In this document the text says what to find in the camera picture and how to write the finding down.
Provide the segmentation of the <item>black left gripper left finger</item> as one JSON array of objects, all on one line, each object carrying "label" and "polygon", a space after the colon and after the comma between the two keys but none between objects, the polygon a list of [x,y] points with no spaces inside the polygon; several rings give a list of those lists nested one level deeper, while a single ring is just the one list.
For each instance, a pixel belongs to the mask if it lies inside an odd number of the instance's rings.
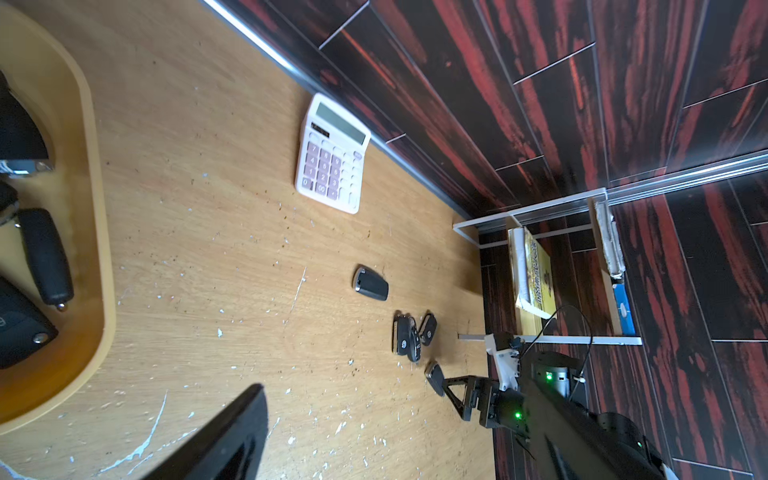
[{"label": "black left gripper left finger", "polygon": [[267,434],[267,398],[255,383],[146,477],[254,479]]}]

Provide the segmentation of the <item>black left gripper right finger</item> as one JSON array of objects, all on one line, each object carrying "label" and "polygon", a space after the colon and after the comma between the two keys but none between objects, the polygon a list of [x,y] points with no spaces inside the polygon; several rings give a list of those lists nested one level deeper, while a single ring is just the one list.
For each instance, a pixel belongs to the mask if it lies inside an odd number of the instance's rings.
[{"label": "black left gripper right finger", "polygon": [[543,479],[658,479],[660,456],[628,417],[579,408],[536,380],[524,383],[529,450]]}]

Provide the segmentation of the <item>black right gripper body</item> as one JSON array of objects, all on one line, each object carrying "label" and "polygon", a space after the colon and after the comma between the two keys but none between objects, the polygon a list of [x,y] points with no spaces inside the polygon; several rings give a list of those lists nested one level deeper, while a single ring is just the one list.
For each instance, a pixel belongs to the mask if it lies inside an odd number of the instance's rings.
[{"label": "black right gripper body", "polygon": [[525,397],[515,390],[502,391],[496,380],[473,375],[448,378],[443,392],[463,421],[470,421],[477,410],[479,424],[487,429],[527,428]]}]

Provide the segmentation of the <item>black chrome Mercedes car key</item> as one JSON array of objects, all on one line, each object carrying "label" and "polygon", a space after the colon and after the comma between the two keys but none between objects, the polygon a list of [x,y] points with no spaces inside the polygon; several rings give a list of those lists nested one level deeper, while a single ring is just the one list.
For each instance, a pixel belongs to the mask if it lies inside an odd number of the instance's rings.
[{"label": "black chrome Mercedes car key", "polygon": [[40,129],[1,73],[1,173],[28,176],[53,170]]}]

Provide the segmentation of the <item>black flip car key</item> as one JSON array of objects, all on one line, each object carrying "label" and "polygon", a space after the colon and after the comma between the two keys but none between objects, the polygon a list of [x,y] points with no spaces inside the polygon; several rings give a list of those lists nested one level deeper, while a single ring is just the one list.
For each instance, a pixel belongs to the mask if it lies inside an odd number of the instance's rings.
[{"label": "black flip car key", "polygon": [[16,215],[26,261],[44,304],[63,312],[74,298],[74,286],[66,252],[48,210],[20,209]]}]

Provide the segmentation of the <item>small black car key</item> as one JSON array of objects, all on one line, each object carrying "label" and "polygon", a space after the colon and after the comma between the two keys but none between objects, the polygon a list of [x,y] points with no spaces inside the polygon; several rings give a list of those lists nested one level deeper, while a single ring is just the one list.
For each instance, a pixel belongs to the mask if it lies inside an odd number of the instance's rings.
[{"label": "small black car key", "polygon": [[437,330],[436,316],[428,311],[422,320],[420,329],[418,331],[418,338],[423,346],[429,346],[436,335]]}]

